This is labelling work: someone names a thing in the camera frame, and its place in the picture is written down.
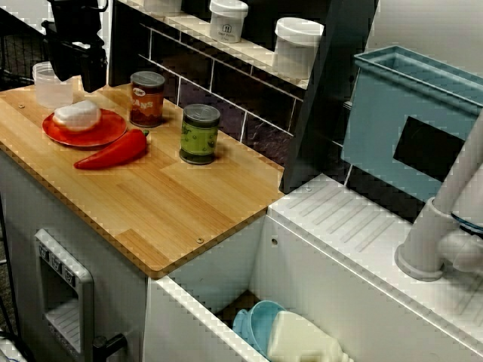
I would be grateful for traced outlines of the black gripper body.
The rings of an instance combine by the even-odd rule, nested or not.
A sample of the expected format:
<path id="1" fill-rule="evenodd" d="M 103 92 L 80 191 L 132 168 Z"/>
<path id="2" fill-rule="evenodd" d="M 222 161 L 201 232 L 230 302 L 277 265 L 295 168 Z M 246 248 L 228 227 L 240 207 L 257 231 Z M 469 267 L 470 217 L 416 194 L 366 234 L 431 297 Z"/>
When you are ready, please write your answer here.
<path id="1" fill-rule="evenodd" d="M 98 35 L 101 30 L 100 15 L 108 8 L 108 1 L 48 1 L 53 21 L 45 20 L 45 43 L 49 52 L 105 56 L 104 41 Z"/>

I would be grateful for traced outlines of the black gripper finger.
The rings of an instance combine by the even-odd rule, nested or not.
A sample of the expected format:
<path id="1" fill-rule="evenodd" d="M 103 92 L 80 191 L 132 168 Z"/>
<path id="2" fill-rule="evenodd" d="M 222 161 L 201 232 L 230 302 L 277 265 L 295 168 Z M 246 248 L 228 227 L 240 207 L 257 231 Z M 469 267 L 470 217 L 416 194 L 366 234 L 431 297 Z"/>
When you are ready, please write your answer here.
<path id="1" fill-rule="evenodd" d="M 93 93 L 106 85 L 107 59 L 103 48 L 89 48 L 79 57 L 84 91 Z"/>
<path id="2" fill-rule="evenodd" d="M 55 75 L 61 81 L 66 81 L 72 77 L 72 52 L 70 48 L 63 45 L 49 45 L 48 59 Z"/>

